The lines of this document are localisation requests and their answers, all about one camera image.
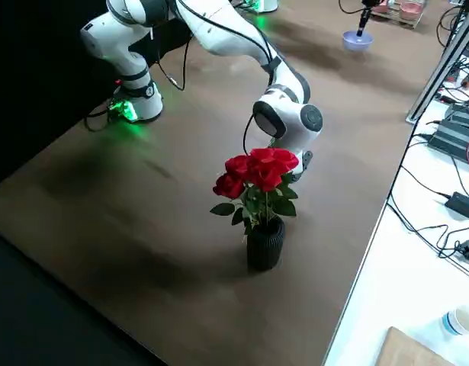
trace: black vase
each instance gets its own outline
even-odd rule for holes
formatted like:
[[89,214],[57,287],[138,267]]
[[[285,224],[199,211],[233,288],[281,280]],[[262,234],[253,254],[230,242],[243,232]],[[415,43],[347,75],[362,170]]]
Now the black vase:
[[280,259],[285,239],[285,223],[275,216],[268,225],[257,225],[248,235],[248,266],[256,271],[268,271]]

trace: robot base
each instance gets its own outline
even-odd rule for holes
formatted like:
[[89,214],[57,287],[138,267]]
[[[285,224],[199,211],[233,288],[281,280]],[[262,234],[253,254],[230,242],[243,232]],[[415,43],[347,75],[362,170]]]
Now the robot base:
[[271,13],[278,9],[278,0],[257,0],[259,8],[256,10],[257,13]]
[[127,95],[127,92],[122,88],[118,88],[114,93],[114,99],[120,104],[124,104],[126,101],[129,102],[128,108],[123,109],[120,113],[130,123],[153,122],[163,110],[163,101],[156,83],[153,84],[153,88],[149,93],[151,93],[150,97],[135,98]]

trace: plastic bottle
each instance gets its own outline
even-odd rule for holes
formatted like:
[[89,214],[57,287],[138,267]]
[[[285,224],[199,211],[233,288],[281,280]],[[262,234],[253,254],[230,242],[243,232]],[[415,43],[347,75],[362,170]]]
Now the plastic bottle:
[[453,336],[469,334],[469,305],[463,305],[442,317],[442,324]]

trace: flower stem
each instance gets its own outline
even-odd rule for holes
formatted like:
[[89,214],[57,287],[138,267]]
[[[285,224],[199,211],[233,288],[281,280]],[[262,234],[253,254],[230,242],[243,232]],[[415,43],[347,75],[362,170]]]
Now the flower stem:
[[268,192],[266,194],[266,227],[268,227]]

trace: black wall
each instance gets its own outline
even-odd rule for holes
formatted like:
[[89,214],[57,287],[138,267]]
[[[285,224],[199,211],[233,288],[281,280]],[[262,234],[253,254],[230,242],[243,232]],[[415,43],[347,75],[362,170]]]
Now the black wall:
[[[0,1],[0,181],[111,96],[114,70],[79,38],[106,11],[105,0]],[[152,64],[188,35],[170,21],[133,49]]]

